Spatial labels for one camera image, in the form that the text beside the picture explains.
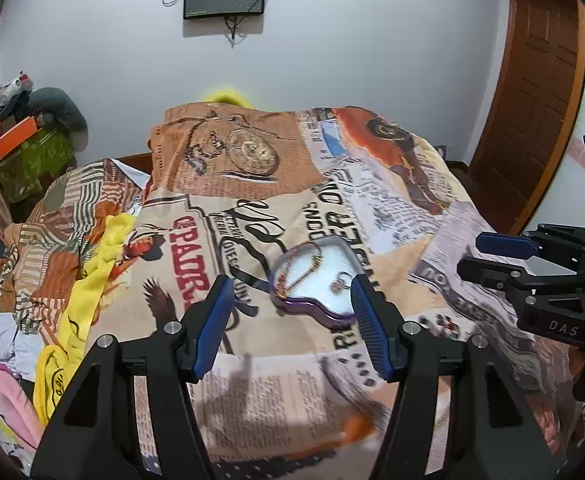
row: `bedsheet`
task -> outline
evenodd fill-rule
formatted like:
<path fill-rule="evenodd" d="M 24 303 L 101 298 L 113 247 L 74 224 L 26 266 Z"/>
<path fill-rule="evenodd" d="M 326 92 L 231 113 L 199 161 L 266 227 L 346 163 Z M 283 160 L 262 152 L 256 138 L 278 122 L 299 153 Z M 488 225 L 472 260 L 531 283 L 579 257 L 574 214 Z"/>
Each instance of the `bedsheet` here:
<path fill-rule="evenodd" d="M 28 220 L 3 233 L 0 259 L 0 364 L 17 379 L 35 380 L 45 344 L 83 264 L 102 238 L 109 215 L 140 202 L 142 188 L 110 159 L 59 177 Z M 28 474 L 34 452 L 21 445 L 0 409 L 0 445 Z"/>
<path fill-rule="evenodd" d="M 456 275 L 464 254 L 485 256 L 474 240 L 491 229 L 426 140 L 357 107 L 198 103 L 168 109 L 149 146 L 152 187 L 86 348 L 104 333 L 148 336 L 202 300 L 218 274 L 233 277 L 258 315 L 233 312 L 212 371 L 189 386 L 220 479 L 369 475 L 397 385 L 375 373 L 355 324 L 328 330 L 269 299 L 273 262 L 331 234 L 406 319 L 437 336 L 487 336 L 550 449 L 565 449 L 581 410 L 567 347 L 518 330 L 502 294 Z M 135 400 L 144 463 L 159 472 L 143 378 Z M 449 403 L 443 378 L 429 472 L 443 463 Z"/>

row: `green bag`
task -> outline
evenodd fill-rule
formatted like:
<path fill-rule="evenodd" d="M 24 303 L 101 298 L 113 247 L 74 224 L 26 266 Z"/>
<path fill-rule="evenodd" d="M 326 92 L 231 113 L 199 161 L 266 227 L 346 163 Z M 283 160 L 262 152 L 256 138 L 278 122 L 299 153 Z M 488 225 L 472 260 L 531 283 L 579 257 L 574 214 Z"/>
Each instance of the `green bag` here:
<path fill-rule="evenodd" d="M 0 161 L 0 184 L 5 199 L 13 204 L 44 191 L 39 177 L 49 172 L 53 178 L 75 155 L 60 129 L 45 126 L 22 142 Z"/>

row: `door frame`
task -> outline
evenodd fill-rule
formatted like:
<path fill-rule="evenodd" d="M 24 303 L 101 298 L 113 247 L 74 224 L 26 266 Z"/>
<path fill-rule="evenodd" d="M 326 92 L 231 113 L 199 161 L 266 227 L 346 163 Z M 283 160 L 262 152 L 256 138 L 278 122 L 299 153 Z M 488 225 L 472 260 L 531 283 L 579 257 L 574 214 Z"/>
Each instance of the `door frame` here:
<path fill-rule="evenodd" d="M 581 0 L 576 0 L 576 2 L 578 21 L 575 79 L 573 80 L 573 86 L 570 91 L 570 97 L 568 99 L 563 125 L 561 126 L 559 136 L 557 137 L 557 143 L 555 144 L 552 153 L 550 154 L 550 158 L 548 159 L 546 167 L 541 174 L 539 182 L 535 186 L 535 189 L 526 202 L 522 212 L 517 217 L 516 222 L 510 229 L 510 234 L 512 235 L 518 235 L 521 233 L 539 206 L 543 195 L 546 193 L 552 178 L 557 172 L 557 168 L 559 167 L 559 163 L 563 158 L 563 154 L 565 153 L 568 142 L 570 141 L 570 137 L 572 136 L 573 128 L 575 127 L 576 117 L 579 112 L 579 106 L 581 105 L 583 86 L 585 84 L 585 5 L 581 2 Z M 501 71 L 499 72 L 499 79 L 496 85 L 495 95 L 490 106 L 490 111 L 488 112 L 488 117 L 485 120 L 485 126 L 483 127 L 483 132 L 481 134 L 481 138 L 479 139 L 479 144 L 477 145 L 475 154 L 473 155 L 472 161 L 470 162 L 470 167 L 468 168 L 468 176 L 470 178 L 475 176 L 474 174 L 477 171 L 477 163 L 483 153 L 483 150 L 485 150 L 485 146 L 488 142 L 486 133 L 492 129 L 493 123 L 495 122 L 497 108 L 499 102 L 501 101 L 501 94 L 503 93 L 503 88 L 505 86 L 506 73 L 508 71 L 512 54 L 512 38 L 514 36 L 515 16 L 517 11 L 516 4 L 516 0 L 510 0 L 508 29 L 505 38 Z"/>

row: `white cloth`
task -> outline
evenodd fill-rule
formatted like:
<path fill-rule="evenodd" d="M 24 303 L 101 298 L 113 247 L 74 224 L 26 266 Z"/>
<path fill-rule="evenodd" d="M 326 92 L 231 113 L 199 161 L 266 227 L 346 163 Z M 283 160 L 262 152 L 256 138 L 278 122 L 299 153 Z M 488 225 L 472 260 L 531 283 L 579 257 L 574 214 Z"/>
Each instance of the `white cloth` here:
<path fill-rule="evenodd" d="M 116 158 L 111 158 L 110 160 L 112 160 L 117 165 L 117 167 L 130 178 L 131 181 L 137 184 L 137 186 L 141 187 L 141 189 L 146 188 L 146 184 L 150 180 L 149 174 L 140 170 L 136 170 L 132 166 L 128 166 L 128 164 L 124 164 L 122 161 L 117 160 Z"/>
<path fill-rule="evenodd" d="M 139 216 L 139 213 L 141 213 L 141 195 L 134 199 L 134 202 L 130 204 L 130 207 L 127 208 L 126 212 L 134 217 Z"/>
<path fill-rule="evenodd" d="M 37 359 L 43 349 L 41 335 L 20 332 L 13 315 L 0 312 L 0 363 L 34 383 Z"/>

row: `wooden door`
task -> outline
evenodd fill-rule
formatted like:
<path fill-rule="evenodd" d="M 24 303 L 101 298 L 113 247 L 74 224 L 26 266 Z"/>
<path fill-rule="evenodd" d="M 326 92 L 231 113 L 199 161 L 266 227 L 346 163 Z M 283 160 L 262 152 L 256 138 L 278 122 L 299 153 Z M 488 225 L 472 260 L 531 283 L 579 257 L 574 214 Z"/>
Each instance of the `wooden door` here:
<path fill-rule="evenodd" d="M 470 164 L 470 195 L 499 232 L 518 233 L 563 155 L 585 78 L 577 0 L 511 0 L 499 83 Z"/>

